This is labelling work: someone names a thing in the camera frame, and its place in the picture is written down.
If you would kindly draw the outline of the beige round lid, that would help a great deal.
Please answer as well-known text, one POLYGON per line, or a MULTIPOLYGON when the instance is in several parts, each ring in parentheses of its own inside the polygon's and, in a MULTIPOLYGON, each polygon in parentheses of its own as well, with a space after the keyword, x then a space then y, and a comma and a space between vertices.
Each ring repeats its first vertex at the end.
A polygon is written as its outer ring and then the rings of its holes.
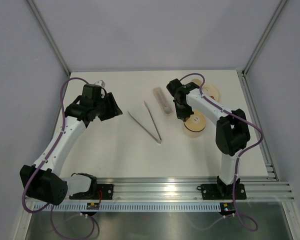
POLYGON ((193 114, 183 123, 183 129, 189 133, 198 134, 206 127, 206 117, 199 111, 194 110, 193 114))

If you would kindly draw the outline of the steel lunch box bowl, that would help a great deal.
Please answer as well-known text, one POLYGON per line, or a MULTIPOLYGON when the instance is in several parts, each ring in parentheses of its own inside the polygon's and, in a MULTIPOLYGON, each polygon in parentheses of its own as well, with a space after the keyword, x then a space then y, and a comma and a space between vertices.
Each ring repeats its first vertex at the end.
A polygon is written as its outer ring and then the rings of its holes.
POLYGON ((185 125, 182 126, 183 133, 190 137, 190 138, 198 138, 202 135, 204 129, 201 129, 200 131, 192 131, 191 129, 188 129, 185 125))

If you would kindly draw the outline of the metal tongs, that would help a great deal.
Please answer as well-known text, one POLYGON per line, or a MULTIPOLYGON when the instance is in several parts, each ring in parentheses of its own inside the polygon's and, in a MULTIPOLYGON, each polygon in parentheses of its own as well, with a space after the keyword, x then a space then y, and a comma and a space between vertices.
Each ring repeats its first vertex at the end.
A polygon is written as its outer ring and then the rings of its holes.
POLYGON ((144 101, 127 110, 130 117, 158 144, 162 143, 162 137, 150 110, 149 105, 144 101))

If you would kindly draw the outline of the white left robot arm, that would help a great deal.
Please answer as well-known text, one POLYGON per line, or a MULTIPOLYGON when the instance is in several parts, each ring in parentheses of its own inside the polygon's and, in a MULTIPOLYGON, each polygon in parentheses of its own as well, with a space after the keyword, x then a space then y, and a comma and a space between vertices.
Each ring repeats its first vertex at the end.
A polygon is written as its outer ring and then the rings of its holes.
POLYGON ((26 205, 26 197, 54 206, 60 205, 66 197, 79 200, 101 197, 102 188, 95 176, 75 173, 61 178, 60 174, 71 149, 91 122, 96 118, 109 120, 122 113, 112 92, 101 85, 85 84, 82 93, 62 110, 58 134, 32 165, 21 168, 22 205, 26 205))

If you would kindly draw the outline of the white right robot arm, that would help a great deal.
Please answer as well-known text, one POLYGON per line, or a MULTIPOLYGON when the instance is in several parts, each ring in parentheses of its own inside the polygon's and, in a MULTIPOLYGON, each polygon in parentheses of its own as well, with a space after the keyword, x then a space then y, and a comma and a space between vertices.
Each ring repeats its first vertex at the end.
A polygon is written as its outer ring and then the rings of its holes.
POLYGON ((222 153, 216 190, 223 199, 233 197, 236 185, 240 182, 237 163, 239 151, 244 150, 251 139, 245 112, 240 108, 230 110, 223 107, 194 82, 182 84, 179 79, 174 79, 166 88, 173 97, 179 120, 186 122, 197 110, 215 125, 215 143, 222 153))

